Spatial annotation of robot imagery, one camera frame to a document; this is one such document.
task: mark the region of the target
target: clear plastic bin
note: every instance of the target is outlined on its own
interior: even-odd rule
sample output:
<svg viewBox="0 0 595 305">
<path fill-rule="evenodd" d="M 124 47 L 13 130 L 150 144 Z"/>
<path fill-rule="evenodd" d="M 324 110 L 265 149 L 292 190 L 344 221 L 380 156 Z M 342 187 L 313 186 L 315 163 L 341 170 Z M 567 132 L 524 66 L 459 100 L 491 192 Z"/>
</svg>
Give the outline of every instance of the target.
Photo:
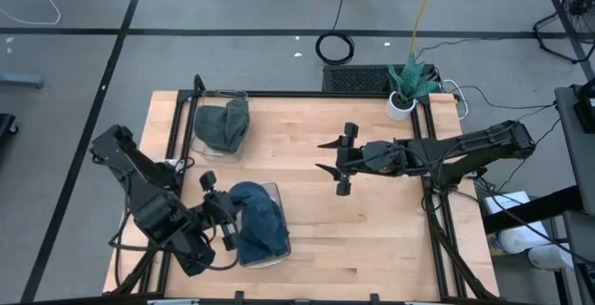
<svg viewBox="0 0 595 305">
<path fill-rule="evenodd" d="M 283 219 L 283 225 L 285 225 L 285 227 L 287 227 L 287 223 L 285 221 L 285 213 L 283 211 L 283 205 L 281 204 L 281 195 L 279 194 L 279 188 L 277 187 L 277 184 L 265 183 L 265 184 L 260 184 L 260 185 L 267 191 L 271 200 L 277 206 L 279 206 L 279 210 L 281 211 L 281 218 Z M 242 229 L 242 225 L 241 225 L 242 212 L 238 213 L 237 219 L 238 219 L 238 221 L 240 221 L 237 223 L 238 230 L 241 230 Z M 286 254 L 283 254 L 281 256 L 270 257 L 268 259 L 264 259 L 259 262 L 250 262 L 250 263 L 246 263 L 246 264 L 244 264 L 243 262 L 240 262 L 240 265 L 242 267 L 248 268 L 248 269 L 266 268 L 266 267 L 270 267 L 271 265 L 282 262 L 290 254 L 291 254 L 291 245 L 289 243 L 289 238 L 287 238 L 287 253 Z"/>
<path fill-rule="evenodd" d="M 248 102 L 248 94 L 244 91 L 235 90 L 203 91 L 200 98 L 198 99 L 198 105 L 196 109 L 206 105 L 225 107 L 227 103 L 233 99 L 245 99 L 245 101 Z M 248 125 L 248 131 L 245 133 L 244 139 L 242 140 L 240 147 L 236 152 L 223 152 L 212 149 L 207 146 L 206 143 L 196 137 L 196 132 L 193 131 L 191 149 L 197 153 L 200 153 L 207 161 L 227 163 L 239 162 L 242 159 L 242 151 L 244 149 L 244 144 L 248 137 L 249 131 L 250 125 Z"/>
</svg>

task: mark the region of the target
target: green cloth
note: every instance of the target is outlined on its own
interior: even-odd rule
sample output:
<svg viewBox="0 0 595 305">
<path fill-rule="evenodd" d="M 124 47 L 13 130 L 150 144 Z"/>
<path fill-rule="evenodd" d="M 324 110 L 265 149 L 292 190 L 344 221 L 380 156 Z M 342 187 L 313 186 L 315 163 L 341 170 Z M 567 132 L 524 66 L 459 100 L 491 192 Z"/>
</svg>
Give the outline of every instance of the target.
<svg viewBox="0 0 595 305">
<path fill-rule="evenodd" d="M 194 114 L 194 134 L 209 148 L 235 153 L 248 132 L 250 115 L 246 99 L 232 99 L 225 107 L 199 106 Z"/>
</svg>

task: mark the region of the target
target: blue towel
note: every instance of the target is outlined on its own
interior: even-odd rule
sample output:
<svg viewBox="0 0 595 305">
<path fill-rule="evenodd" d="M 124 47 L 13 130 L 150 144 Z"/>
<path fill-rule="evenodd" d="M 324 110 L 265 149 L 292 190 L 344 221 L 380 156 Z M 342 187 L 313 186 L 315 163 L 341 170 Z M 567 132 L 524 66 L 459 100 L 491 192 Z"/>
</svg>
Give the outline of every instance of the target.
<svg viewBox="0 0 595 305">
<path fill-rule="evenodd" d="M 242 265 L 289 253 L 289 231 L 281 209 L 261 185 L 241 182 L 230 189 L 235 205 L 242 207 L 238 255 Z"/>
</svg>

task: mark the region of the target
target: potted plant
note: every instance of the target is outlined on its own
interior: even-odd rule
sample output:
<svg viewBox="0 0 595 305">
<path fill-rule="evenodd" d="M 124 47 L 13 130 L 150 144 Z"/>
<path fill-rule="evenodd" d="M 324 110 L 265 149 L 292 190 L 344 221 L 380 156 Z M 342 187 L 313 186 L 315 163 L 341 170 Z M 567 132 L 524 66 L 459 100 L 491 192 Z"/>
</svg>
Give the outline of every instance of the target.
<svg viewBox="0 0 595 305">
<path fill-rule="evenodd" d="M 429 75 L 422 76 L 425 62 L 417 62 L 412 54 L 403 68 L 401 76 L 388 66 L 390 74 L 390 93 L 387 101 L 387 115 L 392 120 L 403 120 L 417 105 L 417 98 L 428 95 L 438 88 L 438 83 L 431 81 Z"/>
</svg>

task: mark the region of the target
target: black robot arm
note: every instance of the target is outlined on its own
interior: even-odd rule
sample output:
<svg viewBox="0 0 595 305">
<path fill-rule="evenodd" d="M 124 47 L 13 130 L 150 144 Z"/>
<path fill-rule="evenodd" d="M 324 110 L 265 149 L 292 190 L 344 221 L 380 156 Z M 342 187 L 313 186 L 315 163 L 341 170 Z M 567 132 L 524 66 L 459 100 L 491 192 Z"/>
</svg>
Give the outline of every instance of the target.
<svg viewBox="0 0 595 305">
<path fill-rule="evenodd" d="M 235 249 L 231 225 L 240 208 L 214 189 L 213 172 L 201 177 L 204 202 L 187 208 L 179 200 L 176 167 L 154 163 L 140 152 L 126 127 L 112 126 L 93 140 L 90 152 L 94 163 L 107 166 L 123 186 L 129 213 L 150 247 L 173 253 L 189 276 L 208 269 L 215 257 L 205 230 L 220 225 L 226 249 Z"/>
<path fill-rule="evenodd" d="M 367 173 L 380 176 L 422 176 L 430 172 L 436 191 L 454 189 L 466 174 L 502 158 L 529 157 L 535 143 L 522 123 L 507 121 L 485 130 L 450 139 L 395 139 L 372 141 L 360 148 L 353 142 L 358 127 L 345 124 L 345 136 L 320 148 L 337 149 L 336 167 L 317 165 L 339 182 L 338 195 L 350 194 L 350 176 Z M 444 160 L 465 156 L 454 163 Z"/>
</svg>

